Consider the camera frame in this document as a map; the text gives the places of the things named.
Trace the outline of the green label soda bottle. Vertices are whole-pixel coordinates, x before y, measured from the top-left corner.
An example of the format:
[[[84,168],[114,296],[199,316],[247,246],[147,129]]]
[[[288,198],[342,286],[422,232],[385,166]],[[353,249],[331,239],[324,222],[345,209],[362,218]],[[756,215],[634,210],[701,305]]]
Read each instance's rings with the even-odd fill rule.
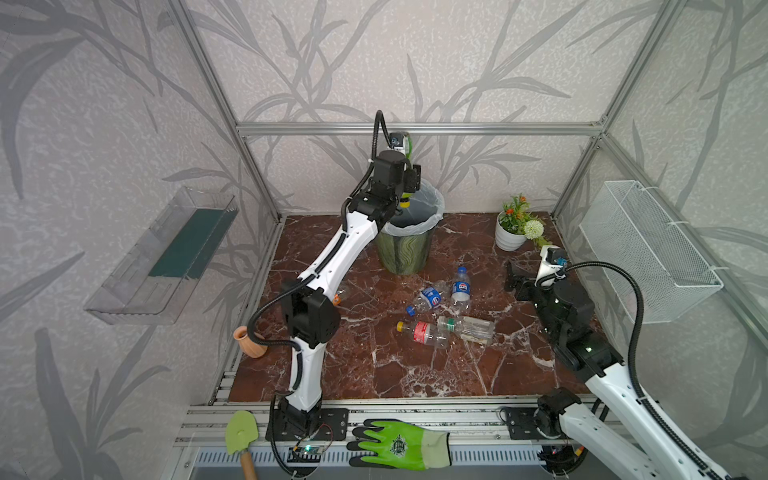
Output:
[[[413,195],[413,193],[416,191],[416,187],[414,186],[415,180],[414,180],[413,164],[411,162],[413,145],[412,145],[412,140],[409,133],[399,132],[398,135],[400,139],[400,152],[406,158],[406,166],[405,166],[404,177],[403,177],[403,193],[400,196],[399,207],[401,209],[406,209],[410,206],[410,198]]]

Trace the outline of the upright-lying Pepsi bottle blue cap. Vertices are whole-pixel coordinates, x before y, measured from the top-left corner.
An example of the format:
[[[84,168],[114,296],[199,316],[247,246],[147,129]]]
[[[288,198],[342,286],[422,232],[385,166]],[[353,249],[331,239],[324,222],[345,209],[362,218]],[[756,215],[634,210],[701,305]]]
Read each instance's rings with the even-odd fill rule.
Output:
[[[452,281],[451,306],[457,312],[468,312],[471,303],[471,284],[467,269],[460,266]]]

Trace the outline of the crushed Pepsi bottle blue cap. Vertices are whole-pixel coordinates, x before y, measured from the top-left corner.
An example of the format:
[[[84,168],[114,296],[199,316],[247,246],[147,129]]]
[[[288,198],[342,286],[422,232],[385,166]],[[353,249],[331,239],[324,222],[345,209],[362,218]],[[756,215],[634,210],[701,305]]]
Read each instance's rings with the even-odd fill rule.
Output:
[[[449,296],[449,285],[446,281],[437,281],[426,284],[406,307],[408,316],[429,312],[443,306]]]

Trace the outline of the red label bottle yellow cap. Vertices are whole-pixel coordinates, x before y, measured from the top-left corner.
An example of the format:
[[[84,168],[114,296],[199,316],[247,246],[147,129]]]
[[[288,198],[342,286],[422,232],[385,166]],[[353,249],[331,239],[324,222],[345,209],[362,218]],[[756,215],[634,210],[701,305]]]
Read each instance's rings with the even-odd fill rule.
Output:
[[[421,345],[445,349],[449,344],[447,332],[443,328],[424,321],[400,321],[396,325],[396,331],[408,335],[413,342]]]

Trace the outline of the orange label soda bottle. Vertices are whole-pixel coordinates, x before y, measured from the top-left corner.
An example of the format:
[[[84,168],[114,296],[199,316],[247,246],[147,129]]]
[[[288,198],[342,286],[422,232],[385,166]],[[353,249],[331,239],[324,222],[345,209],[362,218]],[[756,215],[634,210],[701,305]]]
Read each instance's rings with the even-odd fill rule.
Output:
[[[345,300],[347,300],[350,295],[351,295],[350,287],[346,284],[340,285],[332,299],[332,303],[335,306],[339,306]]]

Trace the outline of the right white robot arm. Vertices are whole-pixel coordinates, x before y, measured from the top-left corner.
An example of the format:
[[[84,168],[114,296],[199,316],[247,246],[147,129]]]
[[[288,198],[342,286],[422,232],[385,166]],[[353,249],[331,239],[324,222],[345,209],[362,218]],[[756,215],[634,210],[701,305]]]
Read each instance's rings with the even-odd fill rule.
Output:
[[[591,267],[618,274],[634,293],[635,320],[625,355],[592,329],[594,305],[586,290],[568,278],[574,270]],[[641,386],[636,351],[644,298],[626,270],[602,261],[569,264],[562,249],[550,247],[544,250],[537,274],[512,263],[506,263],[505,270],[505,290],[533,305],[556,357],[630,435],[624,438],[577,395],[558,388],[537,401],[534,422],[543,437],[574,441],[621,479],[729,478],[726,469],[705,454]]]

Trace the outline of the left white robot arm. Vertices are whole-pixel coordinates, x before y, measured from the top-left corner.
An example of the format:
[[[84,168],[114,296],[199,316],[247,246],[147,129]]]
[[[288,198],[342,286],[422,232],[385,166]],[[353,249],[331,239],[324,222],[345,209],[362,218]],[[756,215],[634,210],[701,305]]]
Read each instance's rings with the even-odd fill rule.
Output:
[[[341,317],[333,300],[347,272],[360,253],[395,215],[401,203],[420,188],[421,167],[397,150],[375,153],[364,179],[341,207],[341,226],[332,240],[296,279],[261,306],[246,324],[247,337],[265,347],[291,349],[290,388],[274,395],[268,438],[275,440],[278,425],[287,433],[306,439],[321,428],[321,376],[326,344],[339,328]],[[256,323],[279,304],[289,337],[266,340],[257,336]]]

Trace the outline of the green wood-pattern trash bin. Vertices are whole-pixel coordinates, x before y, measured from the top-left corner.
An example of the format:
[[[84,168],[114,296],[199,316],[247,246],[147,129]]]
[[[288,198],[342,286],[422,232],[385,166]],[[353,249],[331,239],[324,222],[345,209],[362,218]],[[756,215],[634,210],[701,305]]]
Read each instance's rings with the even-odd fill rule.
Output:
[[[381,264],[395,275],[421,272],[429,258],[434,230],[407,233],[403,228],[387,223],[375,238]]]

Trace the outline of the white flower pot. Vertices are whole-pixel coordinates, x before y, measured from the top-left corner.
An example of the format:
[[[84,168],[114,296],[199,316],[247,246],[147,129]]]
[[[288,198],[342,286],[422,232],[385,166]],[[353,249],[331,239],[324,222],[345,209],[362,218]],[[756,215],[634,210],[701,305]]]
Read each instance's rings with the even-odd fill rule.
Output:
[[[504,216],[504,212],[500,212],[497,216],[495,225],[495,245],[506,252],[516,251],[525,244],[527,238],[524,235],[510,233],[505,230],[501,225],[501,220]]]

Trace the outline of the artificial green flower plant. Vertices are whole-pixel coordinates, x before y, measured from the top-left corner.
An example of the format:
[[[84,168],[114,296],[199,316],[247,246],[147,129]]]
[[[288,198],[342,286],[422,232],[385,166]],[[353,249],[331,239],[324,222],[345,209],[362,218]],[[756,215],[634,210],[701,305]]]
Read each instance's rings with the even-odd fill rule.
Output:
[[[543,221],[530,213],[530,203],[522,194],[514,196],[503,205],[499,225],[507,233],[531,240],[537,247],[551,245],[544,236]]]

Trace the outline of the green work glove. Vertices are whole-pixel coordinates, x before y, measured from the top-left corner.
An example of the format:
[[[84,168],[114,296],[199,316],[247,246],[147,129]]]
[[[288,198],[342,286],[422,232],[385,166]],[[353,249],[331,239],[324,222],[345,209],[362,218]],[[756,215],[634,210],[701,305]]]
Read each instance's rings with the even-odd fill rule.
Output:
[[[450,433],[424,429],[395,419],[367,419],[353,430],[346,446],[356,468],[424,471],[452,465]]]

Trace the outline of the small terracotta pot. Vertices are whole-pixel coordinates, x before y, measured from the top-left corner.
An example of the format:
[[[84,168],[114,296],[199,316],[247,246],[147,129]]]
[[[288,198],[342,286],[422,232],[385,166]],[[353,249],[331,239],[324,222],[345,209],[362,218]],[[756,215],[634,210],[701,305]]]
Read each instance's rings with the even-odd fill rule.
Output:
[[[246,326],[240,326],[233,332],[233,338],[238,344],[241,352],[249,358],[258,359],[267,353],[267,347],[258,344],[248,336]]]

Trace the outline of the green circuit board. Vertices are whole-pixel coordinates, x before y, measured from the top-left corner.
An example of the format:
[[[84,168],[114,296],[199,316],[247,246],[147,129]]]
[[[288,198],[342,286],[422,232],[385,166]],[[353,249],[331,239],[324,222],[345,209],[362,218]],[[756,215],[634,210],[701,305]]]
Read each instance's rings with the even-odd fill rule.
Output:
[[[297,444],[290,449],[288,461],[291,463],[319,463],[328,448],[328,445],[316,443]]]

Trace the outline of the green garden trowel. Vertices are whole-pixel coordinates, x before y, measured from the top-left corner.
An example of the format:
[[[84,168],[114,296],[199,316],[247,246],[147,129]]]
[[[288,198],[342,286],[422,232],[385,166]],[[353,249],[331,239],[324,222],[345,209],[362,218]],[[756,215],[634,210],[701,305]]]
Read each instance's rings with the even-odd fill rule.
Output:
[[[240,462],[244,479],[257,480],[250,444],[258,438],[258,426],[253,414],[246,410],[236,411],[225,432],[227,453],[236,456]]]

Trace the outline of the clear acrylic wall shelf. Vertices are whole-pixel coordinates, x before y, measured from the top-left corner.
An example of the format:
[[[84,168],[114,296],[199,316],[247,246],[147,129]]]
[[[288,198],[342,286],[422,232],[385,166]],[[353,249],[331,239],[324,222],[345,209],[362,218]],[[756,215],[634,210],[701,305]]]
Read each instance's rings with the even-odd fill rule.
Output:
[[[233,194],[180,188],[84,310],[108,325],[176,323],[238,213]]]

